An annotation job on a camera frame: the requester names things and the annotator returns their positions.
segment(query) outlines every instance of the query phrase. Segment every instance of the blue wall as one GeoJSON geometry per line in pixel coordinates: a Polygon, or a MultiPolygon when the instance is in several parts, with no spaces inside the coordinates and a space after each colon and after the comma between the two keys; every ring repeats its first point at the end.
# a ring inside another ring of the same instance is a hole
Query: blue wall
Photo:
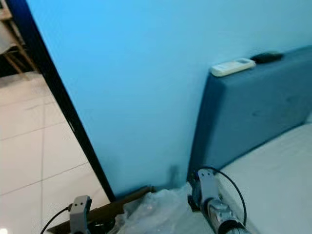
{"type": "Polygon", "coordinates": [[[312,42],[310,0],[28,3],[116,195],[185,181],[212,64],[312,42]]]}

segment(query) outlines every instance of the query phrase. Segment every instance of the grout line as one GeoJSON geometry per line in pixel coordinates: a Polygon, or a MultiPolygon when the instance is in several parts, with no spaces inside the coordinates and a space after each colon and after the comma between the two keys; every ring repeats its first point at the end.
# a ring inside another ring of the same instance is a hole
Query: grout line
{"type": "Polygon", "coordinates": [[[33,183],[31,183],[31,184],[24,185],[24,186],[22,186],[22,187],[20,187],[20,188],[13,189],[13,190],[8,191],[8,192],[5,192],[5,193],[1,194],[0,196],[10,194],[10,193],[15,192],[15,191],[20,190],[20,189],[24,189],[24,188],[26,188],[26,187],[28,187],[28,186],[34,185],[34,184],[39,183],[39,182],[41,182],[41,180],[38,180],[38,181],[33,182],[33,183]]]}
{"type": "Polygon", "coordinates": [[[37,98],[45,98],[45,97],[50,96],[50,95],[51,94],[47,94],[47,95],[43,95],[43,96],[40,96],[40,97],[32,97],[32,98],[26,99],[26,100],[14,101],[14,102],[11,102],[11,103],[0,105],[0,107],[14,105],[14,104],[18,104],[20,102],[25,102],[25,101],[31,101],[31,100],[34,100],[34,99],[37,99],[37,98]]]}
{"type": "Polygon", "coordinates": [[[51,124],[51,125],[49,125],[49,126],[45,126],[45,127],[41,127],[41,128],[38,128],[38,129],[34,129],[34,130],[29,131],[29,132],[20,133],[20,134],[14,135],[14,136],[9,136],[9,137],[0,139],[0,141],[2,141],[2,140],[7,140],[7,139],[11,139],[11,138],[14,138],[14,137],[18,137],[18,136],[20,136],[20,135],[24,135],[24,134],[27,134],[27,133],[32,133],[32,132],[35,132],[35,131],[37,131],[37,130],[49,128],[49,127],[52,127],[52,126],[55,126],[55,125],[58,125],[58,124],[61,124],[61,123],[65,123],[65,122],[66,122],[66,120],[64,120],[64,121],[62,121],[62,122],[59,122],[59,123],[51,124]]]}
{"type": "MultiPolygon", "coordinates": [[[[42,118],[43,118],[43,125],[45,126],[45,105],[42,108],[42,118]]],[[[42,138],[41,138],[41,181],[40,181],[40,229],[43,228],[43,158],[44,158],[44,133],[45,128],[42,130],[42,138]]]]}
{"type": "Polygon", "coordinates": [[[70,169],[67,169],[67,170],[65,170],[65,171],[62,171],[62,172],[57,173],[57,174],[55,174],[55,175],[51,175],[51,176],[49,176],[49,177],[47,177],[47,178],[44,178],[42,181],[47,180],[47,179],[51,179],[51,178],[53,178],[53,177],[55,177],[55,176],[58,176],[58,175],[60,175],[60,174],[63,174],[63,173],[65,173],[65,172],[68,172],[68,171],[70,171],[70,170],[72,170],[72,169],[75,169],[75,168],[77,168],[77,167],[83,166],[83,165],[88,164],[88,163],[89,163],[89,162],[84,162],[83,164],[80,164],[80,165],[78,165],[78,166],[72,167],[72,168],[70,168],[70,169]]]}
{"type": "Polygon", "coordinates": [[[41,179],[41,180],[38,180],[38,181],[33,182],[33,183],[31,183],[31,184],[24,185],[24,186],[22,186],[22,187],[20,187],[20,188],[17,188],[17,189],[14,189],[14,190],[5,192],[5,193],[3,193],[3,194],[0,194],[0,197],[1,197],[2,195],[7,195],[7,194],[10,194],[10,193],[15,192],[15,191],[17,191],[17,190],[20,190],[20,189],[26,188],[26,187],[28,187],[28,186],[34,185],[34,184],[36,184],[36,183],[43,182],[43,181],[45,181],[45,180],[51,179],[51,178],[53,178],[53,177],[55,177],[55,176],[59,176],[60,174],[63,174],[63,173],[65,173],[65,172],[68,172],[68,171],[70,171],[70,170],[72,170],[72,169],[75,169],[75,168],[77,168],[77,167],[83,166],[83,165],[88,164],[88,163],[89,163],[89,162],[84,162],[83,164],[80,164],[80,165],[78,165],[78,166],[72,167],[72,168],[67,169],[67,170],[65,170],[65,171],[59,172],[59,173],[57,173],[57,174],[55,174],[55,175],[51,175],[51,176],[49,176],[49,177],[47,177],[47,178],[45,178],[45,179],[41,179]]]}
{"type": "Polygon", "coordinates": [[[44,105],[50,105],[50,104],[57,104],[57,103],[55,101],[51,101],[51,102],[45,103],[44,105]]]}

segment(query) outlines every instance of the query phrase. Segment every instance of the bed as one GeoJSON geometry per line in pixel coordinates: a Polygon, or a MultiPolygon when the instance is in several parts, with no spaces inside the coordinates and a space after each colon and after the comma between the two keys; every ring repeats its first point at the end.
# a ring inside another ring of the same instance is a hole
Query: bed
{"type": "MultiPolygon", "coordinates": [[[[239,186],[254,233],[293,234],[312,230],[312,124],[296,127],[235,160],[222,171],[239,186]]],[[[220,192],[235,212],[243,210],[224,178],[220,192]]]]}
{"type": "MultiPolygon", "coordinates": [[[[208,79],[189,170],[210,165],[228,174],[245,198],[252,233],[312,230],[311,110],[311,46],[208,79]]],[[[242,217],[235,190],[218,178],[223,198],[242,217]]]]}

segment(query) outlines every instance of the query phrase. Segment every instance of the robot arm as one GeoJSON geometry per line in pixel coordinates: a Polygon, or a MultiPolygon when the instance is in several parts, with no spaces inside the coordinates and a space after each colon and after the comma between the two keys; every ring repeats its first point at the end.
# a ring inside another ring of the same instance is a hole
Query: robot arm
{"type": "Polygon", "coordinates": [[[217,180],[209,169],[200,169],[190,184],[188,202],[193,211],[201,211],[216,234],[249,234],[230,206],[219,198],[217,180]]]}

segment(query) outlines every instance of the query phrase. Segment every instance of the white bedsheet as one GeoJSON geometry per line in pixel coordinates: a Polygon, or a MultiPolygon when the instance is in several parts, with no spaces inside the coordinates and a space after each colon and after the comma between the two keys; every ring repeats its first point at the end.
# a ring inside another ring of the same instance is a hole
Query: white bedsheet
{"type": "MultiPolygon", "coordinates": [[[[312,124],[288,131],[222,171],[241,190],[253,233],[312,233],[312,124]]],[[[242,217],[235,189],[218,177],[221,193],[242,217]]]]}

